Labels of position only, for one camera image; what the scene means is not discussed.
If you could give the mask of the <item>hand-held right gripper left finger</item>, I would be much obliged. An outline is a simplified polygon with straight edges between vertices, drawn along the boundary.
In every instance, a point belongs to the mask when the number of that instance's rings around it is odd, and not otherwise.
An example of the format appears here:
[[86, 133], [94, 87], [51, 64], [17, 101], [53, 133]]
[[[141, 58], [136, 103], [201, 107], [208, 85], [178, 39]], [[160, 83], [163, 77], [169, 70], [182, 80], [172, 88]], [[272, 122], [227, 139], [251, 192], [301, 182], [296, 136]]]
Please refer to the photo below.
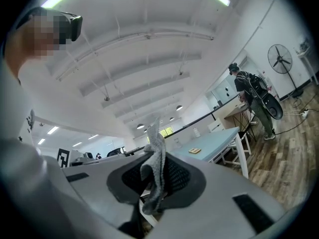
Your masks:
[[142, 231], [140, 196], [148, 181], [140, 167], [148, 154], [65, 168], [67, 180], [90, 210], [120, 231]]

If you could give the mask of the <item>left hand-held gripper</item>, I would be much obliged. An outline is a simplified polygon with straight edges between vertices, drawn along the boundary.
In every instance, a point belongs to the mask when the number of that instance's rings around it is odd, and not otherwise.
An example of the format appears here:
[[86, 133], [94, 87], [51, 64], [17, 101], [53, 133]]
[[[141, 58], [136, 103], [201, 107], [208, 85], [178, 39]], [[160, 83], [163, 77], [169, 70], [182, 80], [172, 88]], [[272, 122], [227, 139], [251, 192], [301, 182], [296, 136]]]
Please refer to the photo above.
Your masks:
[[65, 149], [59, 149], [57, 154], [57, 161], [61, 168], [66, 168], [69, 166], [70, 161], [70, 151]]

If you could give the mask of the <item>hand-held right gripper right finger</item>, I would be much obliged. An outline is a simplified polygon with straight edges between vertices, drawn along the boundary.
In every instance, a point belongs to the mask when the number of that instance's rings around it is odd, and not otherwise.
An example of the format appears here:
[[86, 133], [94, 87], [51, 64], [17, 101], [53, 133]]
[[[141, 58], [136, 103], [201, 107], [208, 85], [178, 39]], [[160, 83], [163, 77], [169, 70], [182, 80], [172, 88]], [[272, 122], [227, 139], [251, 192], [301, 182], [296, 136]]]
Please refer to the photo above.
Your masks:
[[206, 179], [201, 196], [190, 206], [165, 210], [148, 239], [248, 239], [256, 235], [233, 200], [247, 194], [273, 222], [283, 206], [258, 185], [227, 167], [181, 154], [176, 158], [197, 167]]

